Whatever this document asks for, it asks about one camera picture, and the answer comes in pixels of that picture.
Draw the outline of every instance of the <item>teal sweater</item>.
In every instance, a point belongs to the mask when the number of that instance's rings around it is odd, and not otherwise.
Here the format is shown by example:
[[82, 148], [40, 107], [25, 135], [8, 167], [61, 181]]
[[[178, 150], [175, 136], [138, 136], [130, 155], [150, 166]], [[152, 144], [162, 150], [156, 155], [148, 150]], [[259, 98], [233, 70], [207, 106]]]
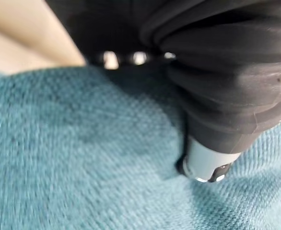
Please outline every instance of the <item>teal sweater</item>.
[[281, 124], [225, 180], [179, 175], [161, 66], [0, 75], [0, 230], [280, 230]]

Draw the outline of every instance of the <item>teal knit fabric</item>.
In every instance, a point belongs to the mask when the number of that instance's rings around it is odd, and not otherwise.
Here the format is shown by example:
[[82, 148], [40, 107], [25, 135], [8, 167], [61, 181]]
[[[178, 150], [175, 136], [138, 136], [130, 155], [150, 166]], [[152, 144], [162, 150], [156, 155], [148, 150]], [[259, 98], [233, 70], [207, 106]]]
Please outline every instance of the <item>teal knit fabric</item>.
[[0, 78], [0, 230], [281, 230], [281, 124], [226, 179], [179, 175], [163, 66]]

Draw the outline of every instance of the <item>textured fabric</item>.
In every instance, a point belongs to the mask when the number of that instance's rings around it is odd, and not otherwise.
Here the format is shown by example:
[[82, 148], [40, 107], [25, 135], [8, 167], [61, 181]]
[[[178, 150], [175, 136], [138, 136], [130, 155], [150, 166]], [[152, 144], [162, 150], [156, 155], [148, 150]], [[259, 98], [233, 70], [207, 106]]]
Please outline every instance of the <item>textured fabric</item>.
[[0, 78], [0, 230], [280, 230], [281, 124], [202, 184], [164, 68]]

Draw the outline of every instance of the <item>black object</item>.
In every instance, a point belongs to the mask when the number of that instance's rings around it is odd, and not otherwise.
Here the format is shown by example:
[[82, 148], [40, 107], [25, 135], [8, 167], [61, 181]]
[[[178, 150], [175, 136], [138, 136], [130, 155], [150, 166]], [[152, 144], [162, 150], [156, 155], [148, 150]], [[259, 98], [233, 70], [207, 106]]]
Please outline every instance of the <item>black object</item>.
[[87, 56], [175, 53], [190, 135], [245, 151], [281, 121], [281, 0], [47, 0]]

